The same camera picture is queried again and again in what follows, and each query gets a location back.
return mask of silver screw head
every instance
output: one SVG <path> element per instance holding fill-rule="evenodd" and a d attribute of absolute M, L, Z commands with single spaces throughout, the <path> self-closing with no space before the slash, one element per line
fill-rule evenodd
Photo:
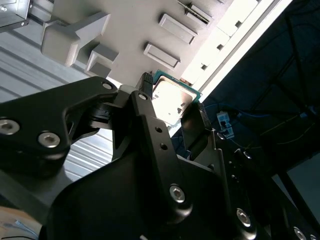
<path fill-rule="evenodd" d="M 216 135 L 217 135 L 221 140 L 225 140 L 225 137 L 223 136 L 222 133 L 217 132 Z"/>
<path fill-rule="evenodd" d="M 102 84 L 102 86 L 105 88 L 105 89 L 112 89 L 112 86 L 110 85 L 110 84 L 108 84 L 108 83 L 106 83 L 106 82 L 104 82 L 103 84 Z"/>
<path fill-rule="evenodd" d="M 12 135 L 20 130 L 20 126 L 16 121 L 10 119 L 0 120 L 0 134 Z"/>
<path fill-rule="evenodd" d="M 8 9 L 7 9 L 6 6 L 0 5 L 0 10 L 1 10 L 2 12 L 6 12 Z"/>
<path fill-rule="evenodd" d="M 250 156 L 250 154 L 247 153 L 246 151 L 243 151 L 243 155 L 245 155 L 245 157 L 246 157 L 247 159 L 252 159 L 252 157 Z"/>
<path fill-rule="evenodd" d="M 248 228 L 251 226 L 251 221 L 249 216 L 241 208 L 236 209 L 236 216 L 245 227 Z"/>
<path fill-rule="evenodd" d="M 141 93 L 139 93 L 139 98 L 143 99 L 143 100 L 147 100 L 147 97 Z"/>
<path fill-rule="evenodd" d="M 295 235 L 298 237 L 298 239 L 300 240 L 307 240 L 304 233 L 299 229 L 297 228 L 296 226 L 293 228 L 294 229 L 294 233 Z"/>
<path fill-rule="evenodd" d="M 60 144 L 60 137 L 53 132 L 44 132 L 39 135 L 38 142 L 42 146 L 52 149 Z"/>
<path fill-rule="evenodd" d="M 170 187 L 170 195 L 173 200 L 179 204 L 183 203 L 186 200 L 186 196 L 184 191 L 178 186 L 171 186 Z"/>

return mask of gray plastic block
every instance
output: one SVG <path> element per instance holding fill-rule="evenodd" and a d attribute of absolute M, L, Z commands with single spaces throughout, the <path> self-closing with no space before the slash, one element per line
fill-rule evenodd
<path fill-rule="evenodd" d="M 172 56 L 151 43 L 147 44 L 143 54 L 173 71 L 180 63 L 179 58 Z"/>
<path fill-rule="evenodd" d="M 59 21 L 49 21 L 44 26 L 42 54 L 70 67 L 75 63 L 79 50 L 104 33 L 110 16 L 99 12 L 67 26 L 60 25 Z"/>
<path fill-rule="evenodd" d="M 91 76 L 99 76 L 102 78 L 107 78 L 109 73 L 111 72 L 111 69 L 98 63 L 95 62 L 93 64 L 93 66 L 90 68 L 89 71 L 86 71 L 87 74 L 91 75 Z"/>
<path fill-rule="evenodd" d="M 118 56 L 116 51 L 108 48 L 105 45 L 99 44 L 96 46 L 90 54 L 89 60 L 85 67 L 85 72 L 90 74 L 93 73 L 96 76 L 105 78 L 108 76 L 111 69 L 102 63 L 112 64 Z"/>
<path fill-rule="evenodd" d="M 191 44 L 198 35 L 166 13 L 162 16 L 159 25 L 187 44 Z"/>

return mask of dark background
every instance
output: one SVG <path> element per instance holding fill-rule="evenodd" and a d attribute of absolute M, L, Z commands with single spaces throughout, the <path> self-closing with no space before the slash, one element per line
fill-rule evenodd
<path fill-rule="evenodd" d="M 294 0 L 203 103 L 217 131 L 217 113 L 228 112 L 230 149 L 245 149 L 275 179 L 288 173 L 318 221 L 319 14 L 320 1 Z M 181 136 L 172 142 L 186 158 Z"/>

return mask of rectangular slot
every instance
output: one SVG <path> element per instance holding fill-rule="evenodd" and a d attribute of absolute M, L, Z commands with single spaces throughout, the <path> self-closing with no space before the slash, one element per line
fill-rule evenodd
<path fill-rule="evenodd" d="M 159 25 L 187 44 L 191 44 L 198 35 L 166 13 L 162 16 Z"/>
<path fill-rule="evenodd" d="M 180 59 L 166 53 L 151 43 L 147 44 L 143 54 L 173 71 L 180 63 Z"/>
<path fill-rule="evenodd" d="M 208 28 L 212 20 L 211 16 L 206 14 L 195 5 L 191 5 L 191 8 L 189 9 L 189 12 L 187 12 L 186 16 L 199 24 L 203 29 Z"/>

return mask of corrugated metal panel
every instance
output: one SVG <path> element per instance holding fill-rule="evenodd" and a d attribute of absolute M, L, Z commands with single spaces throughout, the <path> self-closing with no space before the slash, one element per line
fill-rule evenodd
<path fill-rule="evenodd" d="M 40 52 L 42 26 L 28 26 L 0 34 L 0 102 L 38 93 L 88 78 L 80 63 L 65 67 Z M 64 164 L 67 176 L 77 180 L 112 159 L 112 132 L 101 129 L 75 143 Z"/>

